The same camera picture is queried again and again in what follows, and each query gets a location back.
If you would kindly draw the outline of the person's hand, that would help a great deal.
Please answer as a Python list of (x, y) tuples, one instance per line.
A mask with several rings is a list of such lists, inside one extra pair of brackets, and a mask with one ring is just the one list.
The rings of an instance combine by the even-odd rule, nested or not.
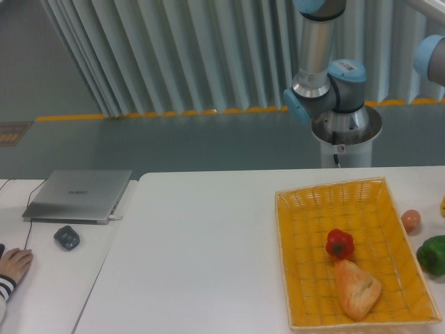
[(0, 272), (15, 283), (19, 283), (31, 267), (33, 252), (30, 249), (14, 248), (1, 257)]

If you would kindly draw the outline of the striped sleeve forearm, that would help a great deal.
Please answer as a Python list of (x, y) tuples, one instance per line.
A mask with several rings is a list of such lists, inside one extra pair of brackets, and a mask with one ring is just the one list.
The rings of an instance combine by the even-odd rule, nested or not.
[(7, 310), (7, 302), (10, 298), (12, 292), (16, 288), (17, 283), (8, 276), (1, 275), (0, 277), (0, 294), (1, 294), (1, 309), (0, 309), (0, 324), (2, 324), (3, 319)]

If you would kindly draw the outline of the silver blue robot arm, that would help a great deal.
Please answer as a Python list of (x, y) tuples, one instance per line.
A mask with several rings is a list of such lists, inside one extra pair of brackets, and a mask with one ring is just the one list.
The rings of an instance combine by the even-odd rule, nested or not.
[(296, 1), (298, 71), (284, 91), (291, 114), (330, 145), (357, 145), (382, 129), (366, 99), (411, 101), (422, 79), (444, 84), (443, 1)]

